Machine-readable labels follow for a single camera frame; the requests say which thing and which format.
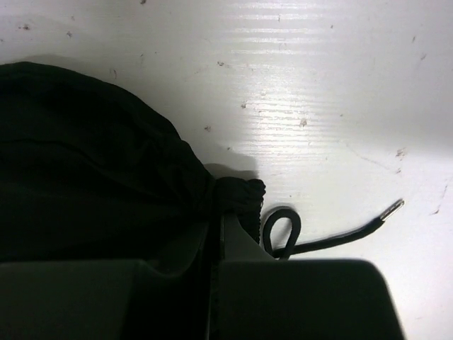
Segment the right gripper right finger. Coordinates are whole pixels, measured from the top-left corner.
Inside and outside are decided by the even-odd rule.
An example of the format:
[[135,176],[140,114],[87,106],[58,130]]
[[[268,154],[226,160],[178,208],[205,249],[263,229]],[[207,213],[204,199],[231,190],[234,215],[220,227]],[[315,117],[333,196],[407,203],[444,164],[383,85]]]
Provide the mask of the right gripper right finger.
[[234,214],[220,223],[213,339],[403,339],[383,276],[358,259],[278,261]]

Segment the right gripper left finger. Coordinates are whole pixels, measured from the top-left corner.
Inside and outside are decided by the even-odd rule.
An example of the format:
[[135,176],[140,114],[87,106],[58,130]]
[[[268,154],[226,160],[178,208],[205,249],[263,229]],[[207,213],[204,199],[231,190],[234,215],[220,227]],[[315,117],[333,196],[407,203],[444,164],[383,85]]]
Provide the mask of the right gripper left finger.
[[162,273],[141,260],[1,265],[2,339],[204,339],[198,270]]

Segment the black trousers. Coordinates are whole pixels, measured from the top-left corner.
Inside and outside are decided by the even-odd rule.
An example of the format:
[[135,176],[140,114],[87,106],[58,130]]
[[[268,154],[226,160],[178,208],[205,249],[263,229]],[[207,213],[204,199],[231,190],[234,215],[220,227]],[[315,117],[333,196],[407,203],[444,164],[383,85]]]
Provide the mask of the black trousers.
[[362,227],[300,244],[300,216],[261,220],[265,184],[213,176],[173,124],[119,86],[32,62],[1,66],[1,260],[142,258],[167,271],[188,260],[193,223],[232,213],[266,254],[287,260],[377,231],[398,200]]

